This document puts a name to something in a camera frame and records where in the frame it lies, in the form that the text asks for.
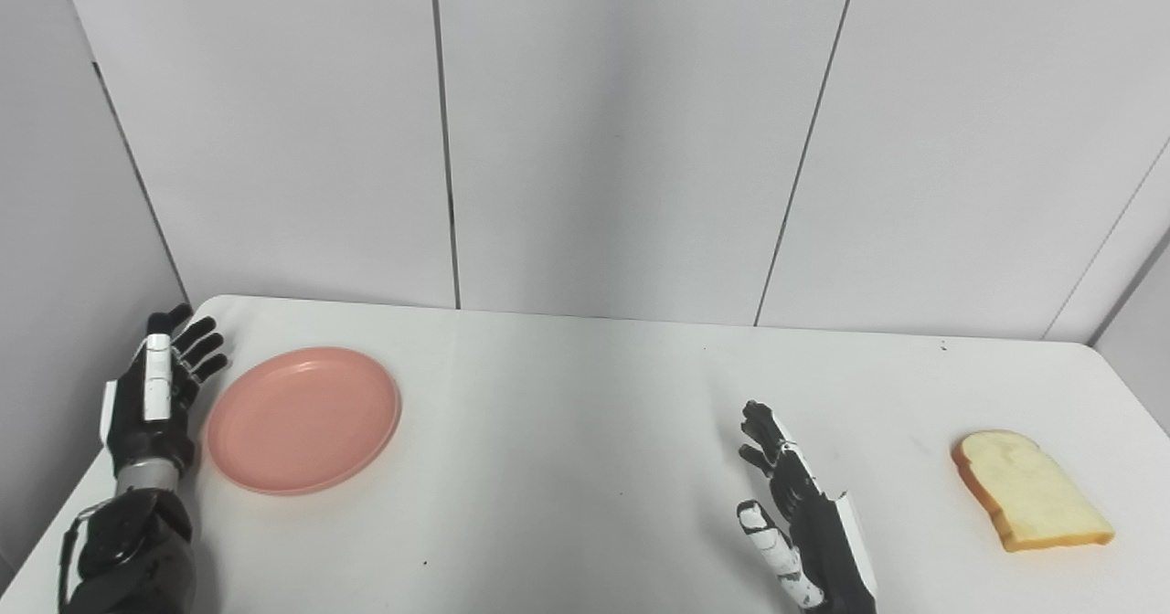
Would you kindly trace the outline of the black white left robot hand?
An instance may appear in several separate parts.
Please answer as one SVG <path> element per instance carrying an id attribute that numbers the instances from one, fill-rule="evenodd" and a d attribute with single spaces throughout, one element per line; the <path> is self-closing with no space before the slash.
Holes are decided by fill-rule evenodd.
<path id="1" fill-rule="evenodd" d="M 191 409 L 204 384 L 229 364 L 223 344 L 216 319 L 194 318 L 188 304 L 150 315 L 129 367 L 101 395 L 99 439 L 113 472 L 147 460 L 187 472 L 197 453 Z"/>

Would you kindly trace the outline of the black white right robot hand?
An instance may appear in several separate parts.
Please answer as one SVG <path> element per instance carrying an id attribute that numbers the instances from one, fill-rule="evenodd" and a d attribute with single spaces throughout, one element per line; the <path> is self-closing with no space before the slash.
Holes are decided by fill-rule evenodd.
<path id="1" fill-rule="evenodd" d="M 875 613 L 872 560 L 848 494 L 824 494 L 801 447 L 766 405 L 750 400 L 742 415 L 749 442 L 739 458 L 768 481 L 782 523 L 746 499 L 736 508 L 739 530 L 803 613 Z"/>

